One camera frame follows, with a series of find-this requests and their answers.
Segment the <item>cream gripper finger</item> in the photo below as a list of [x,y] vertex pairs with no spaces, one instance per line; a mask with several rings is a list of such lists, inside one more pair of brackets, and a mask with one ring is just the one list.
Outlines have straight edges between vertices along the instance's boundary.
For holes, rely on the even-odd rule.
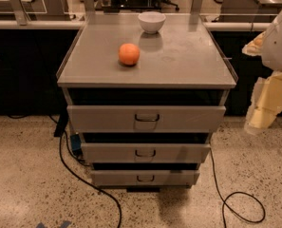
[[243,47],[242,53],[248,56],[260,56],[262,52],[264,36],[264,32],[257,35],[250,43]]
[[267,79],[259,77],[254,84],[244,130],[258,135],[268,129],[281,112],[282,72],[274,71]]

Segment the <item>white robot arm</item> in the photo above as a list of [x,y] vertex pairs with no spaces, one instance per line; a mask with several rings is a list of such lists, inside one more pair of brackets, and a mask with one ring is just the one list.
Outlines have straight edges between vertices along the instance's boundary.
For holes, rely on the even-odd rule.
[[282,112],[282,10],[264,32],[244,46],[242,52],[260,56],[263,66],[273,71],[268,78],[257,79],[246,114],[244,130],[258,135]]

